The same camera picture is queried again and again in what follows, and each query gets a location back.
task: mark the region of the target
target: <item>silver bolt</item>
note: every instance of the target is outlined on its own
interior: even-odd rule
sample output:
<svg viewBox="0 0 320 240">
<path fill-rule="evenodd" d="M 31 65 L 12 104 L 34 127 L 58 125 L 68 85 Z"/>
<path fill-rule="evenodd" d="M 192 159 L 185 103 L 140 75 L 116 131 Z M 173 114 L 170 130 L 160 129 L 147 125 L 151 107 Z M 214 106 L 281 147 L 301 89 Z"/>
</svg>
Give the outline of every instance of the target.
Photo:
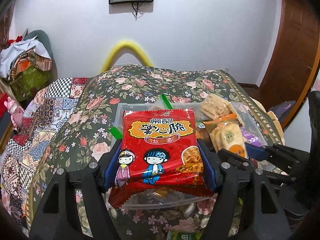
<svg viewBox="0 0 320 240">
<path fill-rule="evenodd" d="M 64 173 L 64 169 L 63 168 L 60 168 L 60 169 L 57 170 L 57 174 L 58 175 L 61 175 L 63 173 Z"/>
<path fill-rule="evenodd" d="M 230 164 L 229 163 L 222 163 L 221 167 L 224 169 L 229 169 L 230 168 Z"/>
<path fill-rule="evenodd" d="M 98 166 L 98 164 L 96 162 L 92 162 L 92 163 L 89 164 L 89 167 L 91 169 L 95 169 L 97 166 Z"/>
<path fill-rule="evenodd" d="M 262 173 L 263 173 L 262 169 L 255 169 L 255 172 L 256 172 L 258 175 L 262 175 Z"/>
</svg>

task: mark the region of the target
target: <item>pink toy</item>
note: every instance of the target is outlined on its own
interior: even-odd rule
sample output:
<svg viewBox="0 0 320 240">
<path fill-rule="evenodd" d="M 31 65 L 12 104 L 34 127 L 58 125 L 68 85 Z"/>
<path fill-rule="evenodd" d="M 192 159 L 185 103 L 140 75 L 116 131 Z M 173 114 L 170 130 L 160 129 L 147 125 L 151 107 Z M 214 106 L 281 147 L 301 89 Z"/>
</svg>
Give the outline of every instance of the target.
<svg viewBox="0 0 320 240">
<path fill-rule="evenodd" d="M 11 114 L 11 121 L 14 129 L 17 130 L 21 126 L 24 110 L 18 103 L 11 97 L 8 97 L 8 102 L 4 102 L 4 106 L 8 109 Z"/>
</svg>

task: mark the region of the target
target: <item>yellow foam tube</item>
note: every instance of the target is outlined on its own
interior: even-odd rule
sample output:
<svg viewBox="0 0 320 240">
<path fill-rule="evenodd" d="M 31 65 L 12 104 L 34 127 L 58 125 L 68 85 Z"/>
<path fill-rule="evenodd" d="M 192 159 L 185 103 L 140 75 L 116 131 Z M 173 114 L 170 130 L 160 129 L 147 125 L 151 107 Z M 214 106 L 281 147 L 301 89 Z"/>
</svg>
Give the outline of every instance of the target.
<svg viewBox="0 0 320 240">
<path fill-rule="evenodd" d="M 113 63 L 115 56 L 122 49 L 131 49 L 136 55 L 138 55 L 144 66 L 153 67 L 153 64 L 151 63 L 150 59 L 137 44 L 133 43 L 132 41 L 121 41 L 111 49 L 111 52 L 108 55 L 105 63 L 103 64 L 100 73 L 107 71 L 111 67 L 111 64 Z"/>
</svg>

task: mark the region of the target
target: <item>brown door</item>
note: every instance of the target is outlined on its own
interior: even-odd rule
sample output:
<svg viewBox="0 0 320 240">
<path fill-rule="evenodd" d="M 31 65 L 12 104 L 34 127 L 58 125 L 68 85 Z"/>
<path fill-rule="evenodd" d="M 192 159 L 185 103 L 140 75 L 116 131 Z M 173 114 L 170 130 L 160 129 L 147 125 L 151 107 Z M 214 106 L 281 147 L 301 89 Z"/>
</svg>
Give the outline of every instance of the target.
<svg viewBox="0 0 320 240">
<path fill-rule="evenodd" d="M 282 0 L 281 14 L 275 49 L 260 85 L 266 110 L 298 100 L 314 67 L 319 42 L 319 23 L 304 2 Z"/>
</svg>

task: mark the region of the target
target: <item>noodle picture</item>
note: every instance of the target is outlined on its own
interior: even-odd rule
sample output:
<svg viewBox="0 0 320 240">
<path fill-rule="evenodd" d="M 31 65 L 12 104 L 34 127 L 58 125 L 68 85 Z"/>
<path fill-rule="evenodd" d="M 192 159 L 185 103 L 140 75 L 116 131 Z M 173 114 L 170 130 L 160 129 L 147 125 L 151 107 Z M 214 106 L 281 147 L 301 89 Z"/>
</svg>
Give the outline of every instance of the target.
<svg viewBox="0 0 320 240">
<path fill-rule="evenodd" d="M 202 163 L 201 155 L 197 146 L 190 146 L 183 150 L 181 159 L 183 164 Z"/>
</svg>

